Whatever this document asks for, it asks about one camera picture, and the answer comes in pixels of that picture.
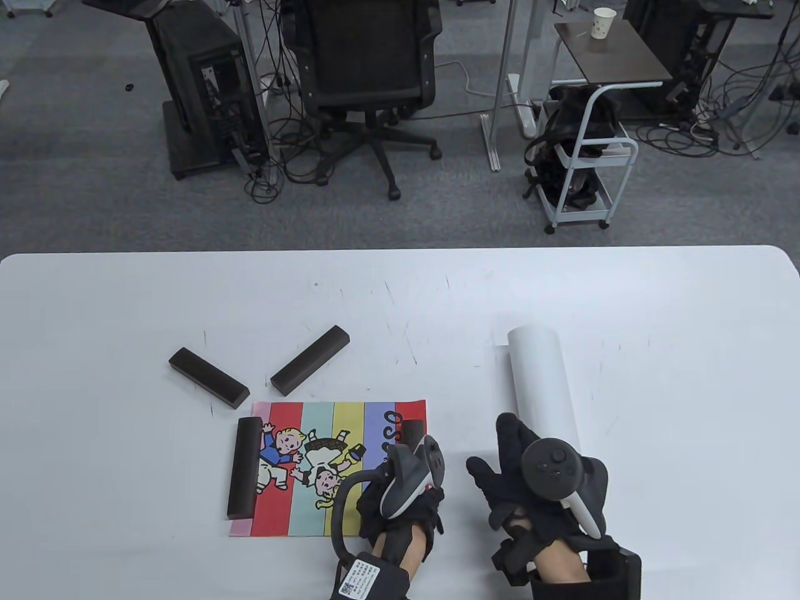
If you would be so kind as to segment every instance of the pink stripe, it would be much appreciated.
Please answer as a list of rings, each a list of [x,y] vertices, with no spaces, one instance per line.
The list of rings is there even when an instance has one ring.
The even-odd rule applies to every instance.
[[[270,420],[271,402],[255,402],[253,404],[253,416],[261,417],[264,423]],[[264,438],[261,439],[261,450],[264,450]],[[230,536],[232,538],[249,538],[253,530],[253,519],[240,518],[230,524]]]
[[[249,538],[253,530],[253,519],[240,518],[230,524],[230,536],[232,538]]]

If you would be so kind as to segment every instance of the black glove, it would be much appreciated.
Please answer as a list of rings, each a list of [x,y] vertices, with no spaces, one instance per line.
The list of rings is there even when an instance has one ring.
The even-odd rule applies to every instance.
[[[610,537],[591,540],[578,527],[571,512],[560,502],[545,500],[534,494],[522,476],[522,453],[539,439],[515,414],[503,413],[497,419],[498,457],[500,474],[495,473],[482,458],[467,459],[466,469],[489,503],[492,529],[503,527],[514,539],[514,549],[506,552],[508,571],[521,572],[525,564],[557,539],[563,539],[576,552],[616,547]],[[509,526],[516,516],[530,520],[533,529]]]
[[[356,502],[356,508],[361,515],[361,528],[358,535],[370,540],[373,546],[378,536],[383,533],[410,528],[417,523],[425,531],[426,548],[425,558],[434,547],[434,532],[444,533],[442,520],[439,518],[439,503],[444,500],[444,490],[430,488],[416,497],[406,510],[399,516],[389,520],[381,515],[381,498],[386,488],[394,477],[394,468],[389,461],[384,461],[379,467],[383,472],[380,480],[372,481]]]

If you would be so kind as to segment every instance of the computer tower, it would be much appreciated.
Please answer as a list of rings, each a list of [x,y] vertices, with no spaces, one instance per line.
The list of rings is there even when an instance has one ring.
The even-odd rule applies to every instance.
[[[623,18],[673,77],[658,88],[632,90],[656,119],[688,119],[698,103],[707,63],[703,15],[697,0],[630,0],[625,8]]]
[[[239,36],[199,1],[171,2],[152,23],[172,79],[163,111],[174,176],[235,162],[236,152],[263,161],[266,136]]]

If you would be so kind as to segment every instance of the teal stripe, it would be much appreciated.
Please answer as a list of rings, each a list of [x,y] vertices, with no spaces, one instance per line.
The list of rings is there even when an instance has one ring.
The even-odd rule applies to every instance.
[[[333,402],[306,402],[302,408],[301,431],[308,434],[317,430],[318,438],[330,438],[334,427]],[[305,461],[298,465],[301,469],[309,469]],[[325,535],[325,511],[317,510],[314,505],[319,500],[313,487],[304,487],[294,482],[292,496],[292,514],[289,520],[289,536],[304,538]]]

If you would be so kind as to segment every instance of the chair backrest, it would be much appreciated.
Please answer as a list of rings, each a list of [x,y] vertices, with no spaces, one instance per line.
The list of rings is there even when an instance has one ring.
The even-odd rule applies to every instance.
[[[320,105],[422,96],[421,44],[435,37],[430,0],[294,2],[297,44],[314,62]]]

